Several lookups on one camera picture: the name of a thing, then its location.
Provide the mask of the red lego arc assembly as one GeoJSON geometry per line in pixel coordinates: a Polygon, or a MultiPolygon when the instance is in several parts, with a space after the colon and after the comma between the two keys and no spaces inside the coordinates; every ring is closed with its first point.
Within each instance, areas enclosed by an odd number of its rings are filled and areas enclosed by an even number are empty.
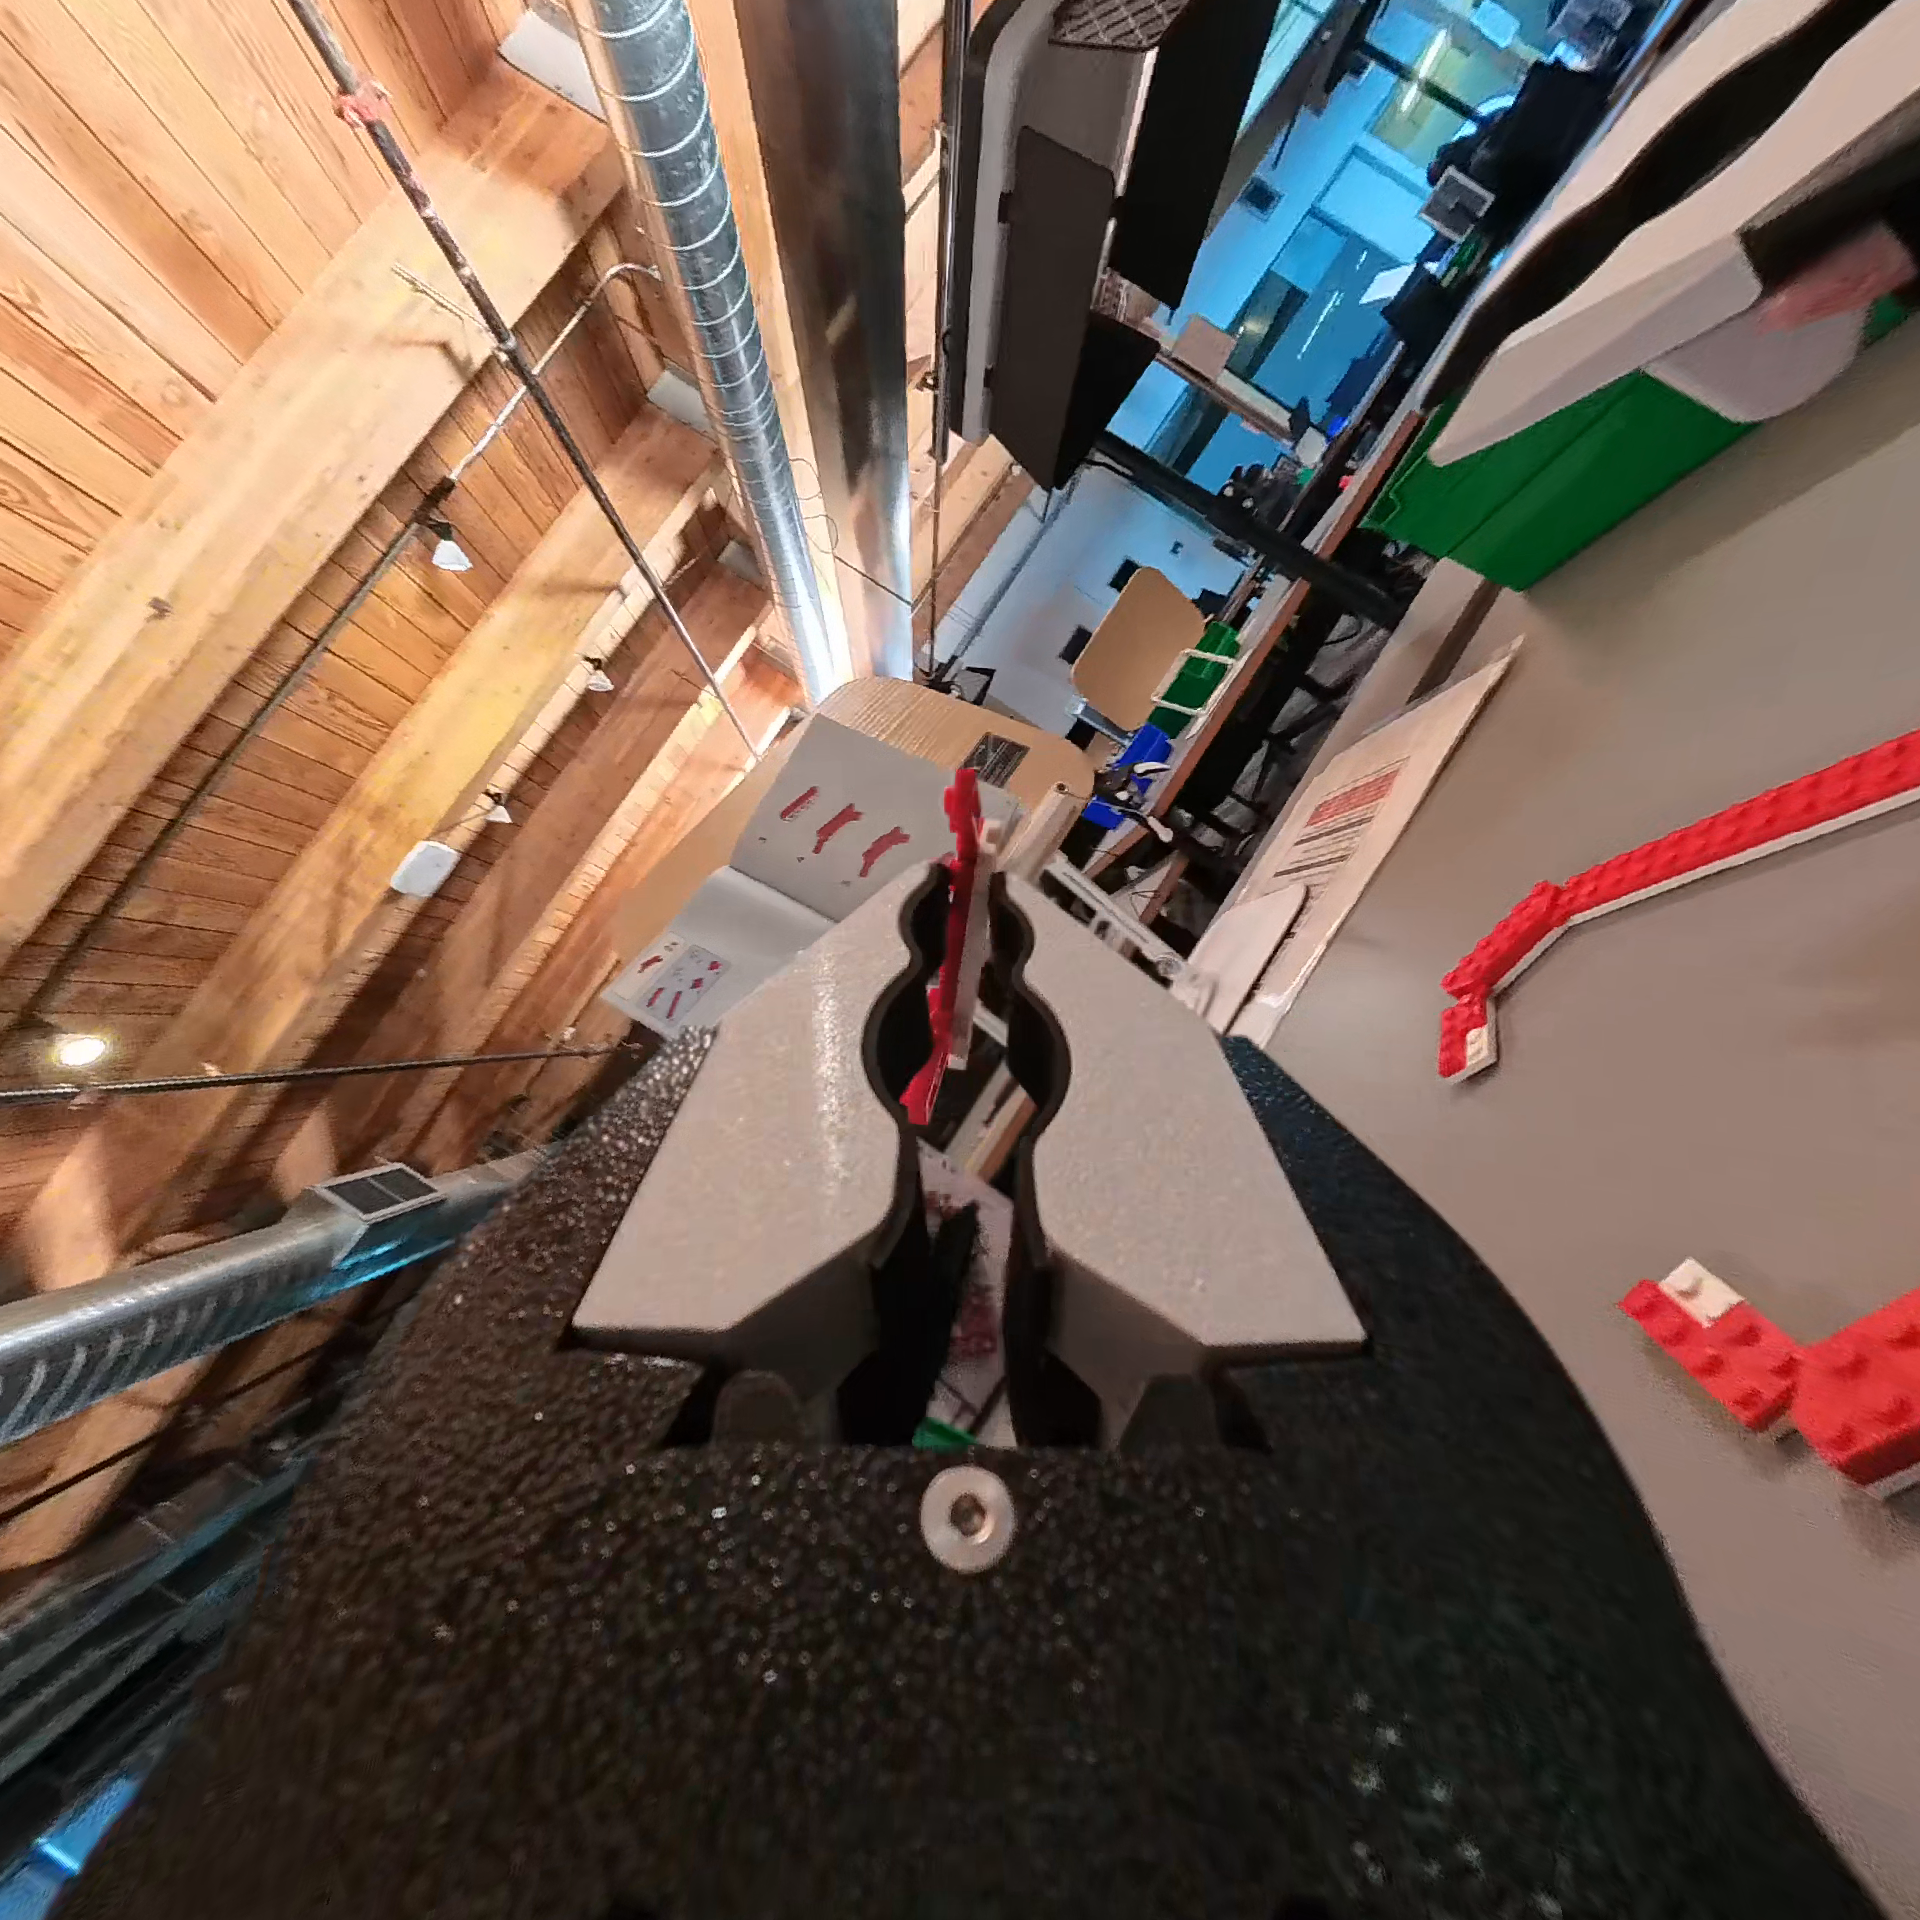
{"type": "Polygon", "coordinates": [[[970,1060],[974,986],[990,970],[990,894],[998,894],[998,857],[1001,857],[1001,824],[979,819],[974,763],[957,763],[957,781],[944,794],[944,819],[948,819],[957,851],[944,861],[948,866],[944,964],[925,986],[933,1055],[899,1096],[910,1128],[933,1121],[944,1075],[970,1060]]]}

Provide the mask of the white book stand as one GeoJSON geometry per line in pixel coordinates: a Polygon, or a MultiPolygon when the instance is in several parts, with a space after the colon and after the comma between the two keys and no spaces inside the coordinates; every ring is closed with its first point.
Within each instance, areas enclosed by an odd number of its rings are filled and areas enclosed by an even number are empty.
{"type": "Polygon", "coordinates": [[[998,824],[998,876],[1013,876],[1024,887],[1054,887],[1068,902],[1071,920],[1085,920],[1085,931],[1112,953],[1125,953],[1129,964],[1143,964],[1150,979],[1162,979],[1166,986],[1188,979],[1188,957],[1150,931],[1129,902],[1103,894],[1085,866],[1068,861],[1068,828],[1085,819],[1085,801],[1054,785],[1054,796],[1041,812],[1021,812],[1013,824],[998,824]]]}

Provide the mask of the large green plastic bin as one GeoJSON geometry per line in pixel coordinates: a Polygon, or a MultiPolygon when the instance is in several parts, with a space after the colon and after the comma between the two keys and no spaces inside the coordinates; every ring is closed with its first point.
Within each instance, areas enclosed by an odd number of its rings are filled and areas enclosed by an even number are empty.
{"type": "Polygon", "coordinates": [[[1375,483],[1365,527],[1515,593],[1753,432],[1753,419],[1727,419],[1650,370],[1633,370],[1547,419],[1443,468],[1437,442],[1456,406],[1462,403],[1420,414],[1420,432],[1375,483]]]}

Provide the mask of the person's right hand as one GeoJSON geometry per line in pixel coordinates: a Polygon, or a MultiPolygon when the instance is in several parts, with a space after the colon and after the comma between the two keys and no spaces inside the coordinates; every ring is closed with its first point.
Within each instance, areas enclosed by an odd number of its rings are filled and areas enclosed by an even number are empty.
{"type": "Polygon", "coordinates": [[[1753,324],[1801,334],[1801,324],[1826,324],[1845,312],[1866,312],[1877,302],[1896,302],[1911,277],[1920,277],[1920,262],[1901,243],[1901,229],[1866,225],[1866,229],[1845,236],[1833,257],[1819,257],[1814,268],[1801,268],[1786,288],[1770,288],[1753,307],[1753,324]]]}

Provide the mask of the wooden book rest board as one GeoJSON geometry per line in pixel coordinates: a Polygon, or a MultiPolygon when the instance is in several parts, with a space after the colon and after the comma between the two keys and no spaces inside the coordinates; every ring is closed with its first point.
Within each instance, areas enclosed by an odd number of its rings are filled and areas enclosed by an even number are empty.
{"type": "MultiPolygon", "coordinates": [[[[957,769],[979,738],[1013,738],[1024,762],[1001,794],[1021,796],[1021,812],[1041,812],[1054,794],[1071,794],[1093,801],[1093,751],[1068,734],[1043,734],[1021,717],[970,711],[957,696],[937,696],[925,683],[842,683],[822,701],[827,721],[848,734],[865,734],[881,746],[917,751],[944,769],[957,769]]],[[[715,796],[666,857],[635,866],[635,881],[614,902],[614,957],[630,964],[684,907],[690,894],[725,866],[754,801],[779,781],[798,727],[747,769],[725,796],[715,796]]]]}

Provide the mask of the black ceiling rod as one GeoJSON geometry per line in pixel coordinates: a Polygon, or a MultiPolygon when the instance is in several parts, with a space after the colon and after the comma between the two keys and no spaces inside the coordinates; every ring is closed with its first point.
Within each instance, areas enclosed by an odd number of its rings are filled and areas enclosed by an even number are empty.
{"type": "Polygon", "coordinates": [[[669,634],[684,637],[684,654],[696,656],[710,696],[722,701],[725,727],[747,746],[747,763],[760,763],[760,746],[742,721],[742,711],[725,701],[715,662],[704,656],[696,634],[684,627],[658,564],[642,553],[642,540],[630,539],[630,526],[621,515],[614,490],[599,483],[595,459],[578,453],[573,429],[563,419],[543,370],[527,364],[517,324],[496,312],[491,288],[477,284],[473,257],[456,249],[456,236],[444,229],[438,206],[427,201],[415,160],[399,156],[399,142],[386,137],[386,107],[384,90],[372,78],[358,78],[358,65],[345,59],[335,35],[322,26],[322,11],[310,0],[288,4],[300,17],[300,35],[310,39],[322,78],[329,78],[329,107],[372,137],[377,160],[386,163],[396,191],[408,201],[408,208],[423,220],[427,243],[444,257],[456,293],[473,302],[477,324],[491,334],[491,353],[502,356],[502,370],[517,378],[517,390],[538,403],[543,429],[552,432],[552,447],[565,453],[565,468],[578,470],[595,513],[604,515],[604,527],[621,539],[625,564],[635,570],[635,581],[648,584],[648,603],[666,608],[669,634]]]}

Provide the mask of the red lego heart frame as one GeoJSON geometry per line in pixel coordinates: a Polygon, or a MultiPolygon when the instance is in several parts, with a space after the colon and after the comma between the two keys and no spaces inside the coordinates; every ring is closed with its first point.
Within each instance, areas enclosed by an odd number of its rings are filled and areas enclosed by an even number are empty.
{"type": "MultiPolygon", "coordinates": [[[[1786,781],[1715,819],[1663,828],[1572,881],[1537,881],[1450,979],[1437,1075],[1450,1082],[1498,1067],[1498,996],[1572,931],[1689,881],[1802,851],[1920,796],[1920,734],[1896,734],[1834,763],[1786,781]]],[[[1744,1288],[1700,1261],[1633,1285],[1622,1312],[1656,1347],[1734,1428],[1801,1434],[1852,1492],[1901,1498],[1920,1484],[1920,1294],[1901,1294],[1826,1338],[1777,1331],[1744,1288]]]]}

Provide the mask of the lego instruction booklet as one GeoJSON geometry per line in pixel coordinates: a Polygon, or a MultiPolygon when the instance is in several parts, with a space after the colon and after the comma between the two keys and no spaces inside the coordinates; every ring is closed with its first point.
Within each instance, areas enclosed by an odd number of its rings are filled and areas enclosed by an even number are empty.
{"type": "Polygon", "coordinates": [[[599,999],[642,1034],[715,1030],[889,881],[948,857],[948,763],[802,721],[614,911],[599,999]]]}

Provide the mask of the long background desk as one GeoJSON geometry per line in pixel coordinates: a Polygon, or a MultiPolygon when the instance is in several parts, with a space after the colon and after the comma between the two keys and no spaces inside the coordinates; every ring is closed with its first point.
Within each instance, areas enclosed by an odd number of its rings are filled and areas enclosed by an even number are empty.
{"type": "Polygon", "coordinates": [[[1346,468],[1324,515],[1306,527],[1306,549],[1332,581],[1277,581],[1263,593],[1211,711],[1175,738],[1175,763],[1150,794],[1150,824],[1188,828],[1239,785],[1245,762],[1306,683],[1340,617],[1357,617],[1357,634],[1396,634],[1409,584],[1382,584],[1382,540],[1357,526],[1416,447],[1420,419],[1426,414],[1402,403],[1372,459],[1346,468]]]}

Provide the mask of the small green storage bin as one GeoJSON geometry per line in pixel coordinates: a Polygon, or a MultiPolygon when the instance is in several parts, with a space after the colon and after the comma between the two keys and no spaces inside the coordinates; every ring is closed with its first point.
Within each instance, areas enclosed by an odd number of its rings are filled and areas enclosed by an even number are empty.
{"type": "Polygon", "coordinates": [[[1239,662],[1239,627],[1211,617],[1198,634],[1198,644],[1183,654],[1162,701],[1150,711],[1150,727],[1166,734],[1166,738],[1183,738],[1211,711],[1211,696],[1227,690],[1228,662],[1239,662]]]}

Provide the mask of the wooden chair back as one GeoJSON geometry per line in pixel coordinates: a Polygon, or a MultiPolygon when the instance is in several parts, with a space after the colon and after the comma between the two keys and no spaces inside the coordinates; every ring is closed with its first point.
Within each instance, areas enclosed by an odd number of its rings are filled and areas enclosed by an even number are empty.
{"type": "Polygon", "coordinates": [[[1129,738],[1156,717],[1183,662],[1198,654],[1198,637],[1203,610],[1162,570],[1138,570],[1071,656],[1078,721],[1129,738]]]}

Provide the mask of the silver ceiling air duct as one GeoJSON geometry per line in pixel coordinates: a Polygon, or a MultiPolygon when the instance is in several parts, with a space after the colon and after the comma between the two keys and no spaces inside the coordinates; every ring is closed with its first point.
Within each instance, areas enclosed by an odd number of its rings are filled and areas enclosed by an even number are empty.
{"type": "Polygon", "coordinates": [[[899,4],[565,4],[802,696],[910,683],[899,4]]]}

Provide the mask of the black and white hanging panel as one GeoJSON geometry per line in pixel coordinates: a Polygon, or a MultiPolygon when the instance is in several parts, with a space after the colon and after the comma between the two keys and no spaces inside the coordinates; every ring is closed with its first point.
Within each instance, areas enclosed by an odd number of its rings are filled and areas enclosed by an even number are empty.
{"type": "Polygon", "coordinates": [[[1263,90],[1277,0],[960,4],[937,257],[937,442],[998,442],[1059,490],[1156,364],[1239,129],[1263,90]]]}

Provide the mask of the printed sheet in plastic sleeve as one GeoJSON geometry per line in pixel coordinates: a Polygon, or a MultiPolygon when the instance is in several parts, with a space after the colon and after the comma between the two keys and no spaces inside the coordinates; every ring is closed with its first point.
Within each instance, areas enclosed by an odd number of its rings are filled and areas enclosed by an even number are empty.
{"type": "Polygon", "coordinates": [[[1194,946],[1175,999],[1188,999],[1220,1041],[1263,1048],[1282,1030],[1515,654],[1522,637],[1357,734],[1296,794],[1239,894],[1194,946]]]}

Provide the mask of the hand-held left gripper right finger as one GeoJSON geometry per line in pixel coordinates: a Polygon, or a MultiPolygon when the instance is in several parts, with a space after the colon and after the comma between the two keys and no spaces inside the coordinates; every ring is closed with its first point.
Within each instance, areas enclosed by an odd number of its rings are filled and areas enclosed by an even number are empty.
{"type": "Polygon", "coordinates": [[[1013,1147],[1001,1375],[1021,1446],[1118,1446],[1162,1375],[1349,1362],[1332,1278],[1227,1041],[1036,881],[1001,881],[1013,1147]]]}

